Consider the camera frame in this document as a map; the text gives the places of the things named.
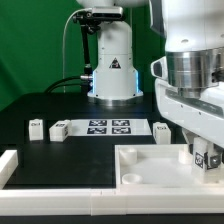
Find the green backdrop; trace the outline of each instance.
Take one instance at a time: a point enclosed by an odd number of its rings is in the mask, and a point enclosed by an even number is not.
[[[164,48],[164,40],[150,30],[148,7],[126,10],[127,22],[133,28],[134,66],[144,92],[153,91],[150,63],[163,55]],[[0,110],[23,94],[43,92],[62,78],[63,30],[68,17],[79,8],[75,0],[0,1]],[[89,42],[91,61],[96,66],[96,36]],[[72,22],[65,49],[65,76],[81,74],[80,27]]]

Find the white block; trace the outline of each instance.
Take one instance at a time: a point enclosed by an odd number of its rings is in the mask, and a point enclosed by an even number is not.
[[[70,120],[58,121],[50,128],[50,140],[63,142],[72,134],[72,123]]]
[[[153,136],[158,145],[167,145],[171,143],[171,131],[166,123],[154,123]]]
[[[17,166],[17,150],[6,150],[0,158],[0,189],[5,186]]]
[[[202,137],[194,138],[192,174],[201,183],[216,183],[222,178],[221,165],[216,168],[210,167],[210,156],[217,154],[211,142]]]
[[[35,119],[29,122],[30,141],[43,140],[43,120]]]

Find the metal cylinder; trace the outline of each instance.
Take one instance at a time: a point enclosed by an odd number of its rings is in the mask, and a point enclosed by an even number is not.
[[[224,48],[166,52],[169,84],[182,96],[200,97],[201,88],[218,85],[214,74],[224,70]]]

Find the robotic manipulator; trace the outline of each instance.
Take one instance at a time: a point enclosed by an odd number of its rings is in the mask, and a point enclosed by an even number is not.
[[[184,128],[195,166],[217,178],[224,149],[224,1],[151,0],[150,8],[152,29],[166,38],[165,56],[151,65],[158,108]]]
[[[85,58],[83,80],[91,83],[90,102],[122,106],[141,101],[138,71],[133,67],[132,30],[122,7],[137,7],[148,0],[77,0],[86,11],[74,15],[81,25]],[[98,66],[92,71],[87,34],[97,32]]]

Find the black table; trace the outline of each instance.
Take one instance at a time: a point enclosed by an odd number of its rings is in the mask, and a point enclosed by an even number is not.
[[[45,139],[34,143],[30,142],[28,138],[28,122],[36,118],[45,121]],[[142,103],[113,108],[88,103],[87,97],[78,93],[27,94],[0,112],[0,153],[3,153],[6,149],[17,149],[19,155],[19,166],[5,189],[114,188],[116,186],[114,145],[155,143],[152,136],[76,136],[69,137],[63,143],[50,143],[49,127],[54,122],[65,119],[148,119],[151,127],[157,121],[167,122],[172,131],[172,143],[184,142],[181,128],[160,117],[155,97],[152,94],[145,94]],[[71,173],[77,178],[73,178],[71,181],[69,175],[64,175],[64,172],[68,170],[72,170]],[[85,178],[81,178],[79,175],[83,172]],[[224,216],[221,214],[95,217],[15,216],[0,217],[0,223],[174,224],[182,222],[216,224],[222,223],[223,218]]]

